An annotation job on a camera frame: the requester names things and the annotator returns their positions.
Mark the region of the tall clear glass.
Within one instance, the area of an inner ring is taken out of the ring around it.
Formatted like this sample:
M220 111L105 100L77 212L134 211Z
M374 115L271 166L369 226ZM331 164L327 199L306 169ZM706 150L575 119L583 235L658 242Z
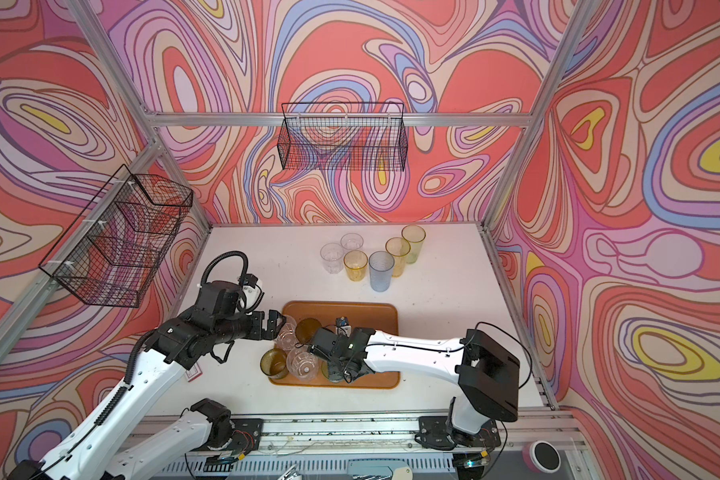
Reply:
M320 249L322 265L329 274L338 274L343 270L344 255L344 248L339 243L327 243Z

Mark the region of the clear glass back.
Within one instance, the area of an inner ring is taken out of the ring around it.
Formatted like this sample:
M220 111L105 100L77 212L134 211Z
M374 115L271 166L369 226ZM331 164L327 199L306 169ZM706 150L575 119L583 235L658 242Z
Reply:
M319 359L307 346L291 350L286 358L286 366L291 376L303 382L313 380L319 373Z

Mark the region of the pale green glass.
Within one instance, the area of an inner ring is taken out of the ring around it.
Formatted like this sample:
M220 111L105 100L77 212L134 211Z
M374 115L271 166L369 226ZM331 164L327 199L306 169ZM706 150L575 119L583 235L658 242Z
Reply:
M344 381L343 372L340 366L322 361L320 363L321 373L323 377L332 384L338 384Z

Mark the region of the clear faceted glass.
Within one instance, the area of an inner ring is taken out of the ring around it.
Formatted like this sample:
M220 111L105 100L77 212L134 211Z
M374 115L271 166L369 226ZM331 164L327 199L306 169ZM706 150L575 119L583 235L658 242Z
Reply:
M276 348L290 352L296 347L298 344L298 339L295 334L297 324L298 322L293 317L286 317L285 323L274 341Z

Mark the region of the short amber textured glass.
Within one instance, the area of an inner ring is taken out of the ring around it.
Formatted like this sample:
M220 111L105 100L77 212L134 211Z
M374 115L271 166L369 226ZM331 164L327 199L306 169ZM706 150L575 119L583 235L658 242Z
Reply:
M287 353L280 348L266 351L260 359L260 370L270 380L280 380L289 374Z

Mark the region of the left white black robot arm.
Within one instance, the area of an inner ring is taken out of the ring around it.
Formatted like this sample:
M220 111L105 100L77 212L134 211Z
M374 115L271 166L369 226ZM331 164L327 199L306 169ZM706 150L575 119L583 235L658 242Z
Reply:
M39 461L21 461L9 478L149 478L193 449L227 447L237 431L231 413L220 403L203 399L133 453L116 455L155 403L199 359L212 356L216 346L278 336L285 317L276 310L259 310L262 298L258 287L203 283L194 305L137 340L114 391L58 446Z

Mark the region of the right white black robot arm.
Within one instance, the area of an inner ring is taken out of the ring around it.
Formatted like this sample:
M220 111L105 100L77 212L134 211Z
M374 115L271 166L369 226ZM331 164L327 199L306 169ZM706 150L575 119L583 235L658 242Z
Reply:
M350 335L319 329L308 351L338 371L343 381L380 373L417 373L458 386L449 407L451 427L476 435L488 421L518 420L521 361L478 328L461 338L400 337L372 328Z

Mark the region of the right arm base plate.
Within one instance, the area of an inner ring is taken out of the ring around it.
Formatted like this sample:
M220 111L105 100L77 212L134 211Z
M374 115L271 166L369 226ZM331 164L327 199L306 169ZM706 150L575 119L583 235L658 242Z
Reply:
M446 416L419 417L414 441L424 448L437 451L452 451L458 447L493 451L502 444L494 420L486 421L476 434L468 434L453 427Z

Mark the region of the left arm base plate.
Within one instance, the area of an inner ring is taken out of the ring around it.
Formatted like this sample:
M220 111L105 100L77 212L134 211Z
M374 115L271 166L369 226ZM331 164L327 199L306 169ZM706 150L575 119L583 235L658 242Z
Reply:
M211 423L207 440L194 451L230 451L249 454L259 449L264 420L262 418L233 417Z

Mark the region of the brown plastic tray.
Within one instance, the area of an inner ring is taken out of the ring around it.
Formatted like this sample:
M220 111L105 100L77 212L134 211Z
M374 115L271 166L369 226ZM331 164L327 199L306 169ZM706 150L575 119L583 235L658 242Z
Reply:
M386 303L290 301L281 312L293 317L297 322L305 318L315 318L323 326L334 326L337 318L346 317L352 328L373 328L392 335L398 334L398 312L393 305ZM308 381L302 381L292 374L282 379L270 380L271 384L278 386L376 390L394 389L399 382L400 374L394 372L366 375L352 383L331 382L322 372Z

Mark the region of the tall olive textured glass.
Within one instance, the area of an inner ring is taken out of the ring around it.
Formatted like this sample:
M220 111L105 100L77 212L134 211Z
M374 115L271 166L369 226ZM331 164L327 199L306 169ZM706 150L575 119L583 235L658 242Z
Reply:
M297 343L301 345L309 344L321 328L322 324L318 319L305 318L300 320L295 327Z

